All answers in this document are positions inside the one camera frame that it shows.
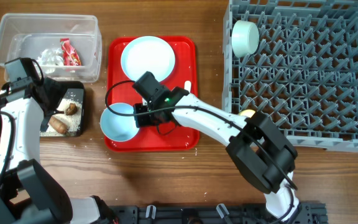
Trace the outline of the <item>yellow plastic cup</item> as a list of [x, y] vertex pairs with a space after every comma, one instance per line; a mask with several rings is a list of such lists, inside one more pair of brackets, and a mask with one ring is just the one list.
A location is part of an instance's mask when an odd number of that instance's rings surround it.
[[255, 114], [254, 110], [242, 110], [239, 115], [240, 116], [246, 116], [248, 118], [252, 117]]

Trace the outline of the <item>black plastic tray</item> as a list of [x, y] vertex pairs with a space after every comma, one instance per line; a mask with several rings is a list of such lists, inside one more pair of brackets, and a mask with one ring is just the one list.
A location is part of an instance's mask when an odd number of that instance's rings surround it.
[[[82, 84], [82, 82], [79, 81], [69, 81], [69, 82], [63, 82], [67, 86], [67, 92], [65, 93], [65, 96], [63, 99], [72, 100], [75, 102], [79, 102], [79, 104], [82, 107], [82, 116], [81, 116], [81, 124], [80, 124], [80, 130], [77, 132], [76, 136], [69, 136], [69, 137], [77, 137], [80, 136], [83, 133], [83, 118], [84, 118], [84, 110], [83, 105], [85, 104], [85, 87]], [[45, 119], [42, 121], [42, 129], [41, 131], [45, 131], [47, 129], [48, 124], [45, 123]]]

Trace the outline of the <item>pile of white rice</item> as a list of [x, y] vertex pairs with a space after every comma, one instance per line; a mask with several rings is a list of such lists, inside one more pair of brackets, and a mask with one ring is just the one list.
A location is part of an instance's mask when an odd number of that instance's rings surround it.
[[[68, 108], [70, 103], [75, 103], [78, 110], [72, 116], [67, 116], [65, 114], [65, 110]], [[68, 126], [68, 131], [66, 134], [59, 134], [54, 130], [48, 123], [47, 129], [45, 131], [40, 132], [41, 137], [62, 137], [62, 136], [76, 136], [77, 132], [81, 129], [81, 116], [82, 116], [82, 107], [79, 102], [75, 102], [68, 99], [62, 99], [61, 103], [59, 104], [58, 111], [62, 111], [62, 113], [53, 115], [60, 121], [63, 121]]]

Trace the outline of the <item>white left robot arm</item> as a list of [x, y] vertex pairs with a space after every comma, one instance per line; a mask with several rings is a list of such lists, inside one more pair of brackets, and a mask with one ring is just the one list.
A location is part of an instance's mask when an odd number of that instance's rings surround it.
[[5, 63], [0, 91], [0, 223], [119, 223], [97, 196], [70, 198], [40, 164], [40, 132], [65, 96], [68, 82], [43, 75], [32, 58]]

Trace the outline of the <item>white plastic spoon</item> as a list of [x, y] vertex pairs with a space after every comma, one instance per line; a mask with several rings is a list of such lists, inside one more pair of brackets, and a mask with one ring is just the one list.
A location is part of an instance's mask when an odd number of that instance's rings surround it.
[[185, 82], [185, 84], [184, 84], [184, 89], [186, 90], [186, 91], [191, 91], [191, 86], [192, 86], [192, 84], [191, 84], [191, 82], [189, 81], [189, 80], [187, 80], [186, 82]]

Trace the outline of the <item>grey dishwasher rack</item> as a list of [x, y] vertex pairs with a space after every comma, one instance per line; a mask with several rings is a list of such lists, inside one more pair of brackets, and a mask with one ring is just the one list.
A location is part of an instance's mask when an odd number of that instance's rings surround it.
[[[241, 58], [237, 21], [259, 30]], [[296, 146], [358, 152], [358, 1], [230, 1], [223, 55], [224, 111], [261, 111]]]

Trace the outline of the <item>clear plastic waste bin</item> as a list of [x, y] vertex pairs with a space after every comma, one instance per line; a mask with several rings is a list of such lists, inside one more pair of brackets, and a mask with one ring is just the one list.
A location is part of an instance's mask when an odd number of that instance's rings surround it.
[[64, 38], [69, 38], [82, 66], [56, 66], [53, 73], [44, 73], [44, 76], [59, 81], [96, 82], [103, 45], [98, 19], [92, 15], [3, 15], [0, 22], [0, 67], [18, 57], [37, 60], [45, 49], [62, 49], [60, 39]]

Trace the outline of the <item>light blue small bowl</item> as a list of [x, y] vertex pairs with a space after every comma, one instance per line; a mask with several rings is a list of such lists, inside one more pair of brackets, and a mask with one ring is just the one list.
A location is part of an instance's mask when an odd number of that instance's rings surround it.
[[101, 115], [100, 127], [107, 138], [117, 142], [129, 141], [139, 132], [133, 116], [120, 116], [108, 108]]

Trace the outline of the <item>red serving tray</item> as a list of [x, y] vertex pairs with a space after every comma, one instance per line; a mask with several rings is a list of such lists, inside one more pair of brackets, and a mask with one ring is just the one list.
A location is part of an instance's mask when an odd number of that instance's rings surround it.
[[[176, 86], [183, 87], [186, 81], [191, 82], [191, 93], [198, 94], [196, 73], [196, 49], [191, 39], [185, 36], [163, 36], [172, 47], [175, 54], [173, 72], [162, 83], [169, 89]], [[133, 37], [121, 37], [114, 40], [109, 48], [107, 87], [117, 82], [127, 80], [121, 67], [121, 55], [124, 48]], [[140, 103], [141, 97], [135, 92], [130, 83], [115, 87], [108, 99], [108, 103]], [[139, 132], [129, 141], [117, 142], [104, 138], [106, 146], [116, 152], [145, 152], [145, 151], [179, 151], [195, 147], [200, 139], [200, 132], [176, 126], [173, 122], [159, 125], [157, 128], [149, 126], [140, 128]]]

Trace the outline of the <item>red snack wrapper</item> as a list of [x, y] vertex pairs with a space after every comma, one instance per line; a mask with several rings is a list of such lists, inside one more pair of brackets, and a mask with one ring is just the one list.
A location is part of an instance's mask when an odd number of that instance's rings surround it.
[[76, 49], [71, 45], [69, 38], [60, 39], [63, 51], [63, 64], [65, 66], [82, 66]]

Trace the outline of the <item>green bowl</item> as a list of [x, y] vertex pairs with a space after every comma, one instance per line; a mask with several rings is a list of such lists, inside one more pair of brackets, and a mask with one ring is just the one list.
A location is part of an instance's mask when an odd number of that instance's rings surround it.
[[232, 29], [232, 50], [238, 58], [254, 54], [259, 46], [257, 25], [249, 21], [237, 21]]

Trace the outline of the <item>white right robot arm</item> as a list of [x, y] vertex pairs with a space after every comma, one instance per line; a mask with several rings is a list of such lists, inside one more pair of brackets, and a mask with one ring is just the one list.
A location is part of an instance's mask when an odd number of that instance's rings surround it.
[[276, 223], [295, 215], [299, 201], [292, 176], [298, 153], [267, 115], [225, 112], [184, 88], [169, 90], [150, 72], [132, 87], [147, 102], [147, 111], [137, 116], [147, 116], [153, 124], [172, 121], [217, 140], [243, 178], [265, 195], [266, 209]]

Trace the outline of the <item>white tissue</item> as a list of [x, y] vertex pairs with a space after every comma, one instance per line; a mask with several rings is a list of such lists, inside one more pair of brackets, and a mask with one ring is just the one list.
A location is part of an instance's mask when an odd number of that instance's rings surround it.
[[38, 57], [37, 62], [41, 66], [47, 66], [47, 68], [43, 68], [42, 71], [45, 74], [50, 74], [56, 70], [56, 66], [64, 66], [62, 56], [62, 49], [45, 49], [41, 53], [41, 56]]

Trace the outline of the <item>light blue plate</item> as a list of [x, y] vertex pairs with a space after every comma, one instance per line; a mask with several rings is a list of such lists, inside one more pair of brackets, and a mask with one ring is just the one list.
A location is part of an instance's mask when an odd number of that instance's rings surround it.
[[175, 53], [168, 42], [155, 36], [130, 41], [121, 54], [121, 68], [130, 80], [137, 81], [145, 72], [161, 82], [175, 67]]

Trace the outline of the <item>brown food scrap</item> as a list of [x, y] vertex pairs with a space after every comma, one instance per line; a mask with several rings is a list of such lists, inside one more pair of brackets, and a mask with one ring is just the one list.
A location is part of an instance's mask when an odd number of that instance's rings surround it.
[[68, 108], [65, 110], [67, 116], [72, 116], [77, 112], [78, 108], [75, 103], [70, 103]]

